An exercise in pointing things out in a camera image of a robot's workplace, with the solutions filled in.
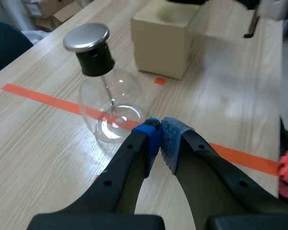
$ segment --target orange tape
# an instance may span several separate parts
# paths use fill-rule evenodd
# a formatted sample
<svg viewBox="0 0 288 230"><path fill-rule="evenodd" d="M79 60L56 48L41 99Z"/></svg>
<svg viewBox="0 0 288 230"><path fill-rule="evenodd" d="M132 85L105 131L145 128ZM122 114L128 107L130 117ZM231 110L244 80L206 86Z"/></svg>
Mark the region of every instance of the orange tape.
<svg viewBox="0 0 288 230"><path fill-rule="evenodd" d="M159 85L164 85L167 80L165 78L156 78L154 83Z"/></svg>
<svg viewBox="0 0 288 230"><path fill-rule="evenodd" d="M3 90L20 95L22 97L26 97L32 100L35 100L37 102L49 104L53 107L56 107L58 109L62 109L74 114L81 114L81 111L79 109L78 104L68 102L62 99L58 99L40 92L35 92L33 90L28 90L26 88L19 87L17 85L7 84L3 88ZM93 109L93 108L87 108L86 112L88 115L94 119L98 119L102 112ZM114 119L117 119L117 117L113 117L108 119L108 123L112 122ZM131 130L132 128L138 126L140 123L135 121L127 121L120 123L120 127ZM278 168L280 166L280 163L277 161L268 160L261 157L256 157L251 154L237 151L234 149L226 148L220 145L216 145L213 143L210 143L210 145L215 149L215 151L224 159L228 161L232 161L234 163L243 165L245 167L255 169L270 175L277 176Z"/></svg>
<svg viewBox="0 0 288 230"><path fill-rule="evenodd" d="M232 161L245 167L255 169L273 176L278 176L278 169L280 167L280 163L277 161L257 157L214 143L210 143L210 145L222 158L228 161Z"/></svg>

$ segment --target clear glass flask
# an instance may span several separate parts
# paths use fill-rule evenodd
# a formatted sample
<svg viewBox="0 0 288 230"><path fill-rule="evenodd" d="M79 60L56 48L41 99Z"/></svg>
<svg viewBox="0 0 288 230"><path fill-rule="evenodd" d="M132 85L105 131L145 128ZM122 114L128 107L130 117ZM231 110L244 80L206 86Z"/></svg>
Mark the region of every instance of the clear glass flask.
<svg viewBox="0 0 288 230"><path fill-rule="evenodd" d="M76 53L87 76L78 96L84 121L97 140L119 143L147 119L147 108L137 79L114 67L108 38L105 25L87 23L68 32L63 45Z"/></svg>

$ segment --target beige box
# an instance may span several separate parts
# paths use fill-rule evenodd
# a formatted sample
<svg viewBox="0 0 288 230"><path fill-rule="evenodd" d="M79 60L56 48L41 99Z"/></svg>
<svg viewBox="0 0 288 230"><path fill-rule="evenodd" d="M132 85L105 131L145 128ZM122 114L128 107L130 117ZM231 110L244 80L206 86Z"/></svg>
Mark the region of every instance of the beige box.
<svg viewBox="0 0 288 230"><path fill-rule="evenodd" d="M131 19L134 58L142 71L181 79L192 39L187 27L200 6L159 1Z"/></svg>
<svg viewBox="0 0 288 230"><path fill-rule="evenodd" d="M48 18L74 0L22 0L31 16Z"/></svg>
<svg viewBox="0 0 288 230"><path fill-rule="evenodd" d="M34 18L34 22L37 26L42 27L44 30L52 31L81 10L82 7L77 2L72 2L48 18Z"/></svg>

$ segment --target wooden table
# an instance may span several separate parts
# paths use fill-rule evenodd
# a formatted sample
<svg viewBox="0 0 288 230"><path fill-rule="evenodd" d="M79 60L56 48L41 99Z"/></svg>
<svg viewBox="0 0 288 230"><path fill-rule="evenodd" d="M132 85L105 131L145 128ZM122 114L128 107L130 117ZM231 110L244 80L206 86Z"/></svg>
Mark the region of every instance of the wooden table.
<svg viewBox="0 0 288 230"><path fill-rule="evenodd" d="M194 64L183 80L159 85L133 60L129 20L148 2L95 0L0 72L0 230L26 229L33 215L76 200L118 147L96 144L80 115L1 89L10 83L75 103L84 77L62 39L86 22L110 28L117 67L138 78L152 116L176 117L209 142L277 160L281 23L261 20L255 37L243 39L252 12L230 0L210 1L207 37ZM276 195L274 175L239 167ZM160 214L167 230L194 229L182 188L160 156L136 211Z"/></svg>

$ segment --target metal rod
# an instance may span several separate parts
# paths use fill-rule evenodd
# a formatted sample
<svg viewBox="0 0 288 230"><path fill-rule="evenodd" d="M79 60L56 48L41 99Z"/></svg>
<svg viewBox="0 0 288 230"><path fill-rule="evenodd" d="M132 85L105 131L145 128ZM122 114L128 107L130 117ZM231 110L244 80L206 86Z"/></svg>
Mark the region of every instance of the metal rod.
<svg viewBox="0 0 288 230"><path fill-rule="evenodd" d="M113 113L114 113L114 110L115 110L115 104L114 104L115 99L113 98L113 96L112 96L112 94L111 94L111 91L110 91L109 86L108 86L108 84L107 84L107 82L106 82L105 76L101 76L101 79L102 79L102 82L104 83L104 86L105 86L105 88L106 88L106 92L107 92L108 97L109 97L109 99L110 99L110 101L111 101L111 104L112 104L112 114L113 114Z"/></svg>
<svg viewBox="0 0 288 230"><path fill-rule="evenodd" d="M257 14L257 9L258 9L258 7L255 9L251 24L249 26L249 30L248 30L247 34L244 35L244 38L251 38L254 36L255 30L256 30L256 27L257 27L257 24L258 24L258 21L260 18Z"/></svg>

